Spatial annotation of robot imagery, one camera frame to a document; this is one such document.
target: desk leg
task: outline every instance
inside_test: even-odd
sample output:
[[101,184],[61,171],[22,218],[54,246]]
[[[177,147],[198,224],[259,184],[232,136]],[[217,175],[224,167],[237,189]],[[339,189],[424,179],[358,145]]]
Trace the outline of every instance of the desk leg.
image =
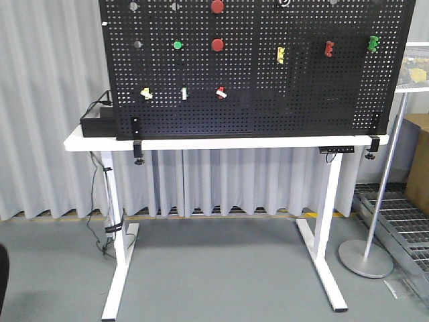
[[[101,152],[101,160],[103,161],[105,168],[112,169],[106,172],[109,181],[107,182],[105,180],[105,187],[107,200],[110,200],[111,202],[111,204],[109,205],[109,215],[111,218],[111,223],[113,225],[116,225],[121,222],[122,214],[118,202],[115,172],[113,170],[112,152]],[[116,321],[116,316],[119,310],[119,305],[121,303],[123,289],[125,287],[125,280],[127,279],[129,263],[131,261],[131,257],[134,251],[134,244],[131,245],[131,243],[133,243],[134,238],[137,238],[138,231],[139,224],[130,223],[128,225],[127,233],[125,233],[125,226],[123,227],[123,229],[116,233],[114,242],[117,261],[116,270],[115,274],[113,275],[109,295],[107,295],[105,309],[103,311],[101,321]]]
[[342,154],[337,154],[332,163],[324,166],[315,234],[313,235],[311,232],[306,219],[296,220],[296,224],[304,238],[308,252],[335,312],[345,312],[348,310],[348,307],[335,282],[334,276],[330,272],[324,255],[329,238],[342,158]]

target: yellow clip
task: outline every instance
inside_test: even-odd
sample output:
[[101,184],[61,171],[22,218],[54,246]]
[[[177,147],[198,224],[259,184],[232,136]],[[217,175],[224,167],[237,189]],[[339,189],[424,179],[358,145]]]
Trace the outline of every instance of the yellow clip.
[[283,47],[277,48],[277,62],[279,64],[284,64],[284,52],[285,49]]
[[153,95],[149,92],[149,87],[145,87],[140,94],[145,97],[145,99],[153,99]]

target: white table frame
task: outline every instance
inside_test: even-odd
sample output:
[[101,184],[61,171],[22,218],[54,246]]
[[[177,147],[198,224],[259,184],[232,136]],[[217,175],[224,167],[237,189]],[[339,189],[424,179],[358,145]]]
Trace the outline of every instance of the white table frame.
[[[380,144],[386,145],[389,136],[380,136]],[[323,136],[323,137],[298,137],[298,138],[227,138],[227,139],[193,139],[193,140],[144,140],[141,143],[143,151],[152,150],[214,150],[214,149],[241,149],[241,148],[310,148],[319,146],[369,146],[372,139],[369,136]],[[115,171],[113,168],[112,152],[132,151],[133,141],[117,141],[115,138],[84,138],[80,125],[64,141],[67,151],[87,152],[100,151],[103,164],[107,171],[109,185],[105,182],[106,194],[111,195],[111,221],[113,225],[121,222],[119,209]],[[313,234],[306,219],[297,219],[296,223],[304,238],[310,257],[316,267],[319,278],[328,295],[329,301],[335,312],[347,311],[348,306],[341,294],[334,276],[330,272],[325,260],[326,245],[328,243],[330,224],[332,221],[332,210],[336,196],[336,188],[341,168],[342,154],[329,164],[324,161],[322,190],[318,204],[318,217],[316,229]],[[138,223],[130,223],[127,233],[122,229],[117,232],[115,238],[115,253],[117,267],[111,288],[107,296],[102,321],[116,321],[119,305],[128,269],[133,255],[134,235],[137,236]]]

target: pegboard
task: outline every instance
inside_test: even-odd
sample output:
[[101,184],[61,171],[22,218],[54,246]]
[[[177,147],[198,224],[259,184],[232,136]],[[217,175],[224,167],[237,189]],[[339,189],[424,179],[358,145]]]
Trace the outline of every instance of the pegboard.
[[118,139],[386,134],[415,0],[282,2],[99,0]]

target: red button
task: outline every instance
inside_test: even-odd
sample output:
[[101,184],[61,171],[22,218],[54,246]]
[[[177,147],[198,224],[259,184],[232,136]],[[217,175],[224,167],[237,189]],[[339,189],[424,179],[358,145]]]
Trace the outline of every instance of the red button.
[[225,47],[225,43],[221,39],[215,39],[212,41],[212,49],[215,52],[220,52]]
[[212,11],[214,13],[222,13],[223,9],[225,8],[225,5],[221,0],[213,0],[212,1]]

